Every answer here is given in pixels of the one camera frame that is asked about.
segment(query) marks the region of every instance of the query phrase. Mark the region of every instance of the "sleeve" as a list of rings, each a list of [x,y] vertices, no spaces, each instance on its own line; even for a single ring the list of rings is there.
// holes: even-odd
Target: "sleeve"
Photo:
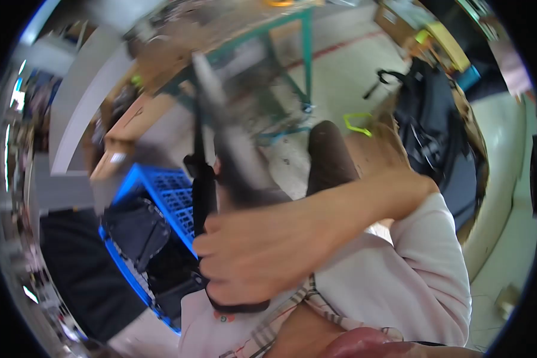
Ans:
[[[469,277],[443,196],[431,194],[407,218],[394,222],[390,234],[397,254],[422,278],[467,338]]]

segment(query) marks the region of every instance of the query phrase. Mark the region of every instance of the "black cloth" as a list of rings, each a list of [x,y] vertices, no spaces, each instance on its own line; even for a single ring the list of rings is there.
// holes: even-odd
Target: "black cloth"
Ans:
[[[42,217],[41,248],[68,310],[90,339],[106,343],[147,307],[115,265],[93,210]]]

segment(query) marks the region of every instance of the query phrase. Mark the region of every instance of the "white floor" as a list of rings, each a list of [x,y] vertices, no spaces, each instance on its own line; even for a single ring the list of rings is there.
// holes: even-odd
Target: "white floor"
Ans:
[[[315,50],[325,49],[354,38],[361,39],[324,54],[314,61],[313,102],[315,109],[314,117],[309,121],[311,124],[328,119],[336,123],[343,133],[347,133],[343,124],[343,114],[370,112],[390,90],[389,87],[380,87],[371,99],[362,99],[362,95],[377,79],[376,70],[381,68],[405,72],[406,64],[401,60],[398,48],[392,40],[384,33],[375,34],[379,31],[379,27],[372,21],[374,11],[375,5],[370,1],[369,4],[366,2],[357,10],[335,10],[332,11],[332,14],[324,14],[316,20],[314,26]],[[284,56],[292,60],[300,57],[298,53],[295,54],[295,49],[297,50],[298,46],[295,45],[294,41],[296,40],[288,43],[288,47],[283,50]],[[292,68],[290,74],[297,83],[303,83],[302,66]],[[492,166],[495,169],[499,167],[495,171],[496,173],[502,173],[492,175],[489,190],[494,196],[507,197],[509,203],[501,204],[506,207],[502,210],[501,218],[493,221],[491,208],[488,214],[490,216],[486,220],[482,220],[479,225],[484,228],[487,220],[493,221],[494,229],[491,234],[497,237],[501,234],[504,222],[510,212],[509,198],[519,177],[521,181],[517,190],[522,192],[521,197],[524,198],[522,204],[517,206],[517,208],[521,208],[521,212],[512,214],[513,221],[509,221],[508,224],[508,228],[511,228],[510,225],[512,225],[520,229],[516,234],[502,237],[499,240],[488,263],[481,269],[479,276],[474,279],[472,284],[472,333],[468,347],[480,351],[487,350],[504,325],[503,320],[495,314],[493,307],[499,290],[508,283],[516,283],[519,286],[524,284],[535,247],[535,242],[530,238],[536,238],[537,230],[537,225],[533,224],[533,220],[528,214],[530,211],[526,201],[527,197],[525,197],[526,192],[524,192],[524,188],[528,189],[528,182],[524,182],[523,177],[528,176],[528,172],[520,175],[521,147],[525,141],[520,140],[521,144],[519,144],[518,149],[513,145],[517,133],[519,134],[517,138],[519,138],[520,131],[525,132],[525,124],[520,125],[516,119],[512,119],[511,112],[513,111],[507,108],[518,108],[516,104],[511,102],[512,98],[497,97],[491,99],[486,103],[474,105],[474,112],[488,148],[490,148],[490,161],[492,160],[491,156],[493,156]],[[191,117],[181,106],[177,106],[166,117],[168,118],[162,118],[140,140],[140,147],[144,150],[138,151],[137,157],[145,158],[145,160],[151,157],[155,161],[165,160],[170,165],[181,166],[182,158],[192,151]],[[188,118],[188,120],[179,121],[176,118]],[[306,152],[307,135],[307,132],[289,135],[280,139],[266,152],[275,181],[294,199],[303,197],[306,191],[309,168],[309,158]],[[211,133],[206,133],[206,136],[210,139]],[[214,157],[210,148],[208,148],[207,157],[210,161]],[[528,161],[525,162],[524,166],[528,168]],[[510,179],[508,179],[507,184],[503,185],[502,180],[505,179],[505,176]],[[116,176],[110,180],[94,184],[99,201],[98,210],[102,210],[109,203],[121,178],[122,176]],[[482,229],[480,235],[486,233],[489,231]],[[473,253],[479,252],[478,250],[486,250],[488,254],[490,250],[493,250],[493,246],[483,249],[480,247],[468,249],[469,252]],[[466,253],[467,261],[471,260],[469,252]],[[473,277],[475,277],[485,260],[481,258],[481,255],[473,254],[473,257],[476,257],[472,259],[475,262],[474,267],[477,268],[473,273]],[[508,263],[506,270],[503,269],[505,263]]]

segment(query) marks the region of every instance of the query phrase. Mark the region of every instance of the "white sticker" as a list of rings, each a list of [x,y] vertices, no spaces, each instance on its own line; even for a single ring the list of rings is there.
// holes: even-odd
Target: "white sticker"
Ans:
[[[395,25],[395,22],[398,21],[398,17],[393,12],[390,12],[386,9],[383,10],[383,16],[394,25]]]
[[[121,163],[122,161],[125,160],[125,156],[127,154],[125,153],[115,153],[113,156],[112,156],[112,159],[110,160],[112,163]]]

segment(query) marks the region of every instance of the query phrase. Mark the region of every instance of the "pink shirt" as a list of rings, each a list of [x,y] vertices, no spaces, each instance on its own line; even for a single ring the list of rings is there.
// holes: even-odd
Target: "pink shirt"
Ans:
[[[467,269],[453,217],[432,194],[390,230],[393,246],[367,231],[317,272],[320,294],[339,314],[370,326],[394,327],[407,341],[464,346],[471,316]],[[181,301],[179,357],[218,357],[250,336],[296,290],[261,313],[219,315],[204,290]]]

